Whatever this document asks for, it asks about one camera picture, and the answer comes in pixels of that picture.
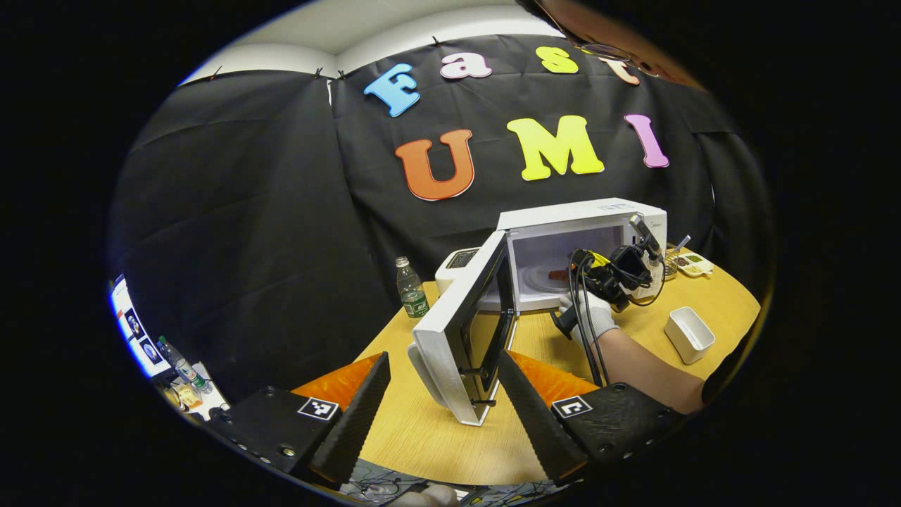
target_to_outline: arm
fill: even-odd
[[[598,334],[596,341],[610,377],[607,379],[609,383],[627,383],[684,414],[704,408],[701,399],[704,380],[667,364],[626,335],[614,323],[608,302],[590,293],[587,304],[582,293],[578,294],[578,299],[583,318],[590,312],[594,330]],[[560,298],[560,304],[561,312],[572,306],[567,298]],[[582,336],[578,327],[572,332],[574,341],[581,346]],[[591,353],[597,362],[597,352],[593,346]]]
[[[615,328],[597,338],[610,383],[627,383],[675,411],[687,414],[704,408],[704,381],[667,364]]]

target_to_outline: ceiling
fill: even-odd
[[[231,45],[294,44],[333,55],[429,14],[514,0],[317,0],[247,33]]]

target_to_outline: yellow letter m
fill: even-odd
[[[507,129],[519,136],[523,146],[525,169],[523,180],[543,180],[551,175],[551,168],[544,165],[542,155],[558,174],[565,174],[572,152],[572,171],[588,174],[604,170],[585,130],[587,121],[582,116],[561,116],[557,136],[548,132],[531,118],[520,118],[507,124]]]

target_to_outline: gloved hand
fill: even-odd
[[[391,507],[460,507],[457,493],[444,484],[433,484],[422,493],[408,492],[390,503]]]
[[[571,306],[572,301],[566,296],[561,296],[560,306],[557,310],[559,310],[560,313],[563,313]],[[589,344],[594,343],[598,336],[603,335],[610,329],[620,328],[614,323],[613,310],[610,308],[610,303],[598,298],[591,292],[588,293],[588,303],[586,304],[585,292],[578,290],[578,309],[579,313],[582,314],[582,326],[585,329],[585,332],[589,334],[591,333],[591,326],[588,324],[587,316],[591,316],[591,325],[594,326],[595,335],[592,339],[588,340]],[[571,335],[573,341],[578,343],[578,346],[582,347],[582,350],[584,351],[585,345],[582,343],[582,333],[578,330],[578,325],[572,328]]]

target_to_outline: black cable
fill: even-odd
[[[567,278],[569,280],[569,297],[572,298],[572,305],[576,309],[576,325],[578,326],[578,332],[582,338],[582,346],[583,346],[583,348],[585,348],[585,351],[587,354],[588,350],[589,350],[589,348],[588,348],[589,345],[586,340],[587,334],[585,332],[585,327],[582,324],[582,310],[579,308],[579,305],[578,305],[578,293],[576,292],[576,289],[573,284],[573,272],[572,272],[572,265],[574,264],[576,252],[579,252],[580,250],[581,249],[577,248],[576,250],[573,250],[572,253],[569,255],[569,264],[567,264],[567,273],[569,274],[569,276]],[[582,261],[583,261],[582,263],[579,263],[579,266],[578,266],[578,269],[576,272],[577,277],[578,277],[579,272],[584,271],[584,261],[585,260],[583,259]],[[594,361],[591,360],[590,357],[588,358],[588,368],[591,370],[591,378],[594,381],[595,385],[600,386],[601,385],[600,373],[597,370],[597,365],[595,364]]]
[[[644,289],[647,289],[647,288],[649,288],[649,287],[651,286],[651,283],[650,283],[649,281],[642,281],[642,279],[636,277],[635,275],[623,271],[622,269],[620,269],[619,266],[617,266],[617,265],[614,264],[614,263],[609,263],[608,266],[610,267],[610,270],[612,270],[612,271],[618,273],[621,277],[623,277],[623,278],[625,278],[625,279],[627,279],[627,280],[632,281],[633,283],[635,283],[635,284],[638,285],[639,287],[643,287]]]
[[[635,300],[635,298],[632,297],[632,294],[629,295],[629,300],[630,300],[630,301],[632,302],[632,304],[635,305],[636,307],[646,307],[646,306],[650,305],[652,302],[656,301],[657,298],[660,297],[660,293],[663,292],[663,284],[666,283],[666,280],[665,280],[665,279],[666,279],[666,273],[665,273],[664,271],[661,271],[661,272],[660,272],[660,289],[657,290],[657,295],[654,296],[654,299],[653,299],[653,300],[650,300],[650,301],[648,301],[648,302],[646,302],[646,303],[639,303],[638,301]]]
[[[585,284],[585,270],[582,270],[582,293],[585,296],[585,303],[588,304],[588,288]],[[588,328],[591,329],[591,340],[590,342],[595,345],[595,351],[597,352],[597,361],[601,364],[601,370],[604,372],[604,385],[609,385],[610,381],[608,380],[610,377],[607,375],[607,367],[604,364],[604,356],[601,355],[601,345],[597,343],[597,335],[595,334],[595,324],[591,321],[591,306],[588,306],[588,311],[586,311],[586,315],[588,315]],[[586,355],[588,356],[588,361],[592,362],[593,359],[591,357],[591,353],[586,349]]]

